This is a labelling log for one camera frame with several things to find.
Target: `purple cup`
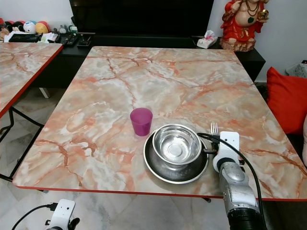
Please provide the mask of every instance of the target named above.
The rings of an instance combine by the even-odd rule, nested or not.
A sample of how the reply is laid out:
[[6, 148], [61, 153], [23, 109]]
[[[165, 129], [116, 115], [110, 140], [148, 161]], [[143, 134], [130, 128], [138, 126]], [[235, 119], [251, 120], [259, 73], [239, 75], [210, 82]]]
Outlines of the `purple cup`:
[[142, 137], [149, 134], [153, 119], [153, 113], [149, 109], [134, 109], [130, 114], [130, 119], [136, 135]]

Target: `red cushion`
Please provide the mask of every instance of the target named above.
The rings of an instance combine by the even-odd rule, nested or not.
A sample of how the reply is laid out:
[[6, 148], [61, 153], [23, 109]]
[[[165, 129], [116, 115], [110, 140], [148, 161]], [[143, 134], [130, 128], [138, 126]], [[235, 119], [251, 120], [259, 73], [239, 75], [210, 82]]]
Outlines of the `red cushion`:
[[286, 134], [303, 135], [307, 114], [307, 79], [283, 76], [271, 67], [267, 73], [268, 106]]

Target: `statue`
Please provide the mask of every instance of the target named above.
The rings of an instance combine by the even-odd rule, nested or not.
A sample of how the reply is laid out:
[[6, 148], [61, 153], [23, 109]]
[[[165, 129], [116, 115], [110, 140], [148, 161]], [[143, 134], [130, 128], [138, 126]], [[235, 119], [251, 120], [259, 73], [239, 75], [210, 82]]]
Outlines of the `statue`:
[[247, 52], [254, 48], [255, 32], [260, 33], [267, 22], [269, 12], [264, 4], [269, 0], [231, 0], [225, 6], [224, 29], [221, 38], [223, 49]]

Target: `fork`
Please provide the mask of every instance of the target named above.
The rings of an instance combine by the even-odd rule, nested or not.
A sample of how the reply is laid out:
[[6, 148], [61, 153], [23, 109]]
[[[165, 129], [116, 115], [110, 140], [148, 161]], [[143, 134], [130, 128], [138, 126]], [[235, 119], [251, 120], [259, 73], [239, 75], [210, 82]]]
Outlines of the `fork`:
[[[220, 135], [219, 135], [219, 129], [218, 129], [218, 126], [217, 126], [217, 123], [216, 122], [211, 122], [211, 135], [219, 138]], [[211, 139], [212, 143], [211, 143], [211, 146], [212, 146], [212, 149], [213, 150], [216, 150], [218, 151], [219, 150], [219, 146], [218, 144], [220, 143], [218, 140], [216, 139]]]

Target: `tiled floor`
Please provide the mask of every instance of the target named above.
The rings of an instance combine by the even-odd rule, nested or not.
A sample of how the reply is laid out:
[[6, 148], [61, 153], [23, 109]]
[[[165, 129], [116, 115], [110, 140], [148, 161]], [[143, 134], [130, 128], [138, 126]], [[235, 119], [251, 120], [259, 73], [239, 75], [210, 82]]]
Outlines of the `tiled floor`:
[[[33, 88], [22, 95], [15, 107], [34, 120], [45, 123], [60, 100], [64, 90], [50, 90], [52, 97], [45, 99], [39, 89]], [[16, 164], [37, 127], [15, 116], [15, 126], [0, 143], [0, 172], [9, 174]], [[6, 114], [0, 119], [0, 127], [9, 124]], [[207, 203], [201, 198], [169, 197], [151, 195], [124, 195], [104, 193], [77, 193], [37, 190], [26, 190], [15, 187], [12, 183], [0, 180], [0, 229], [10, 230], [14, 223], [30, 209], [60, 199], [71, 199], [76, 202], [73, 213], [81, 222], [77, 230], [227, 230], [228, 219], [221, 199], [212, 199]], [[307, 213], [306, 203], [300, 208], [292, 203], [282, 202], [279, 208], [275, 202], [266, 203], [266, 217], [269, 230], [304, 229]], [[291, 219], [287, 222], [281, 215], [291, 210]], [[29, 215], [17, 230], [42, 230], [46, 219], [53, 212], [39, 209]], [[299, 227], [293, 227], [291, 220], [299, 221]]]

